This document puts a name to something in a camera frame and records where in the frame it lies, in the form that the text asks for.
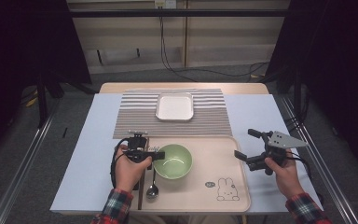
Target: plaid sleeve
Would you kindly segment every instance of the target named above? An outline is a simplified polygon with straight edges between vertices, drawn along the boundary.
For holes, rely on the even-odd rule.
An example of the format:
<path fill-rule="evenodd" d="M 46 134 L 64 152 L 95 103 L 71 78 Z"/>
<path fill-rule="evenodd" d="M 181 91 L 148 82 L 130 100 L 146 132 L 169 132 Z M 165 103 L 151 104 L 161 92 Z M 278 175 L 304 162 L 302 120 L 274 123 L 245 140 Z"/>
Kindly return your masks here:
<path fill-rule="evenodd" d="M 296 223 L 331 223 L 308 193 L 301 193 L 287 200 L 286 208 Z"/>
<path fill-rule="evenodd" d="M 92 220 L 93 223 L 124 223 L 131 207 L 133 196 L 121 189 L 112 189 L 103 212 Z"/>

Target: green bowl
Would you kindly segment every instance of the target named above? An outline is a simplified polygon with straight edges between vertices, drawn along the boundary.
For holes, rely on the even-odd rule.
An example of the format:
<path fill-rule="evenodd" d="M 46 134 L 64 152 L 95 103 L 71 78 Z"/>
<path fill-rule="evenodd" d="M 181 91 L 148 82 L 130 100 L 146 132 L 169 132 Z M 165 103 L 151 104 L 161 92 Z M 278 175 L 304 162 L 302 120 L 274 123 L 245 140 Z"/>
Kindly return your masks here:
<path fill-rule="evenodd" d="M 159 151 L 165 151 L 165 160 L 154 161 L 153 165 L 162 177 L 177 179 L 190 171 L 193 159 L 187 148 L 171 144 L 162 147 Z"/>

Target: striped placemat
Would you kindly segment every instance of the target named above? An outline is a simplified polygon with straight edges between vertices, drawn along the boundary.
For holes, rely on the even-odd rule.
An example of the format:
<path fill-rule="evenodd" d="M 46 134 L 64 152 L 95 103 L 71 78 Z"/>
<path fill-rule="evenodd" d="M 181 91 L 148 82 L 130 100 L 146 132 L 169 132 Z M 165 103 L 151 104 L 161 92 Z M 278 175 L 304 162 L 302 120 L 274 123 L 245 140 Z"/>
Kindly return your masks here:
<path fill-rule="evenodd" d="M 193 96 L 194 116 L 189 121 L 162 121 L 156 117 L 158 96 L 163 92 L 188 92 Z M 232 135 L 227 108 L 220 89 L 147 89 L 123 93 L 113 137 L 128 131 L 149 135 Z"/>

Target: cartoon bunny print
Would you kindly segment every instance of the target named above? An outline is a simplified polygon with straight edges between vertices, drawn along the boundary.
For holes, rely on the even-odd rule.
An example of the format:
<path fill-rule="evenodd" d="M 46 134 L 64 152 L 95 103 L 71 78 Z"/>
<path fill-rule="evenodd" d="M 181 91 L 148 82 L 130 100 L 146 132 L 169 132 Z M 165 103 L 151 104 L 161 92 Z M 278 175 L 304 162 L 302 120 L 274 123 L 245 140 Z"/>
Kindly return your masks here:
<path fill-rule="evenodd" d="M 238 191 L 231 178 L 220 178 L 219 189 L 217 190 L 217 201 L 238 201 Z"/>

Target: person's right hand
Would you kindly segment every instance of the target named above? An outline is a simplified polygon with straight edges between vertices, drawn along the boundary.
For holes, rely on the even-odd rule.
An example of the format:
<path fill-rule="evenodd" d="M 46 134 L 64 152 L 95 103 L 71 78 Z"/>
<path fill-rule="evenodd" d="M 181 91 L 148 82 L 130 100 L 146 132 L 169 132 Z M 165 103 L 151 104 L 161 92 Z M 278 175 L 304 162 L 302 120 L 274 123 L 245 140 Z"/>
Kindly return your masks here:
<path fill-rule="evenodd" d="M 287 199 L 305 192 L 298 180 L 296 161 L 286 160 L 282 167 L 272 158 L 265 158 L 264 162 L 275 172 L 278 189 Z"/>
<path fill-rule="evenodd" d="M 152 158 L 149 156 L 144 161 L 135 163 L 127 156 L 121 156 L 122 149 L 127 149 L 127 146 L 121 145 L 117 150 L 116 158 L 119 159 L 116 163 L 116 188 L 131 193 L 144 170 L 152 163 Z"/>

